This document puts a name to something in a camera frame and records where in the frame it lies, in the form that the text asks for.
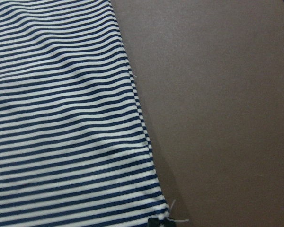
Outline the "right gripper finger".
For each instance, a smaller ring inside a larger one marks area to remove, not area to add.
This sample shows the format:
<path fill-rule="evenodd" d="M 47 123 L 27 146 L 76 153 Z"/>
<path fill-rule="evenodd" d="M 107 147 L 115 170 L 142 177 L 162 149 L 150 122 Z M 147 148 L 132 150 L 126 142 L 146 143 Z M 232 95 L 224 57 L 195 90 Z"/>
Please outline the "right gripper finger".
<path fill-rule="evenodd" d="M 149 218 L 148 219 L 148 227 L 159 227 L 159 219 L 158 218 Z"/>

